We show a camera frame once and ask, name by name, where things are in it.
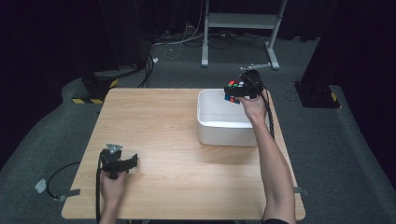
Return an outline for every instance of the table top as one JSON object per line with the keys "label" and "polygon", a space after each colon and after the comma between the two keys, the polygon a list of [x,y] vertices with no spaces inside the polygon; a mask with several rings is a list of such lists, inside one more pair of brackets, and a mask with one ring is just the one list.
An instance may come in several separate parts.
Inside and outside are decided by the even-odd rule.
{"label": "table top", "polygon": [[[71,189],[65,218],[95,218],[95,174],[106,143],[138,154],[119,218],[259,220],[265,208],[257,147],[206,146],[198,138],[199,89],[113,89],[105,100]],[[289,164],[274,106],[276,142]],[[300,194],[296,218],[305,216]]]}

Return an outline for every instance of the black equipment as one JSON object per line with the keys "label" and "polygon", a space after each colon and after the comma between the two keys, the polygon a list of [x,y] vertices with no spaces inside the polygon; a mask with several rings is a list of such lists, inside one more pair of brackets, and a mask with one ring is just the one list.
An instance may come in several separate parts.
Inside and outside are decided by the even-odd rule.
{"label": "black equipment", "polygon": [[102,162],[102,170],[109,173],[110,179],[117,179],[119,172],[129,172],[130,169],[137,166],[137,154],[134,154],[131,159],[121,161],[121,150],[113,151],[110,149],[103,149],[100,158]]}
{"label": "black equipment", "polygon": [[269,104],[269,99],[266,100],[262,92],[264,90],[267,91],[264,84],[262,83],[262,79],[260,77],[260,73],[254,69],[248,69],[245,73],[239,75],[241,81],[230,81],[227,86],[224,87],[225,97],[224,99],[230,101],[232,103],[239,104],[240,102],[236,99],[236,97],[245,97],[248,96],[250,99],[257,98],[258,95],[264,100],[265,108],[268,112],[270,133],[275,138],[274,132],[274,119],[271,111],[271,107]]}
{"label": "black equipment", "polygon": [[264,90],[258,71],[254,69],[248,70],[239,76],[241,81],[231,81],[224,87],[226,95],[234,97],[248,96],[250,99],[254,99]]}

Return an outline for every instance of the human arm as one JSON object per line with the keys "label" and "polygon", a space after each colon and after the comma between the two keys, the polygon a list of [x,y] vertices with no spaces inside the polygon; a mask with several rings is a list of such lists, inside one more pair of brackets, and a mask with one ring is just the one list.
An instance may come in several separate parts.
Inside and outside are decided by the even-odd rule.
{"label": "human arm", "polygon": [[101,191],[105,200],[105,208],[100,219],[100,224],[116,223],[120,203],[125,189],[126,172],[119,173],[117,179],[110,179],[108,173],[101,173]]}
{"label": "human arm", "polygon": [[295,199],[291,173],[285,158],[265,125],[267,111],[261,97],[239,97],[249,118],[257,140],[260,156],[262,183],[265,189],[266,207],[264,220],[277,218],[295,223]]}

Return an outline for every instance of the hazard tape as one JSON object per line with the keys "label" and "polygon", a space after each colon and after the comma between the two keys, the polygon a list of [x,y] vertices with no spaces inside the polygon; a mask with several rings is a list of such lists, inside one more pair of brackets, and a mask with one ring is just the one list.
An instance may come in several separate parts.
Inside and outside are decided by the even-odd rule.
{"label": "hazard tape", "polygon": [[104,102],[104,100],[101,99],[80,99],[80,98],[73,98],[72,99],[73,103],[75,104],[96,104],[96,105],[100,105]]}
{"label": "hazard tape", "polygon": [[335,102],[337,101],[337,96],[334,94],[334,92],[332,92],[332,100]]}
{"label": "hazard tape", "polygon": [[[111,89],[115,88],[118,83],[119,83],[119,80],[115,79],[114,81],[112,81],[110,83],[109,89],[111,90]],[[84,105],[84,104],[100,105],[105,100],[104,99],[91,99],[91,98],[72,98],[72,101],[73,101],[73,103],[80,104],[80,105]]]}

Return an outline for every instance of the white plastic bin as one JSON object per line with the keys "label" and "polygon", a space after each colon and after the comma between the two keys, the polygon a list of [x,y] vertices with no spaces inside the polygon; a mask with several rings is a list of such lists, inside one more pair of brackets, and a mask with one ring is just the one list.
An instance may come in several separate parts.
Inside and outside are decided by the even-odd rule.
{"label": "white plastic bin", "polygon": [[197,118],[199,140],[205,145],[257,146],[242,103],[238,105],[224,100],[223,89],[209,89],[199,93]]}

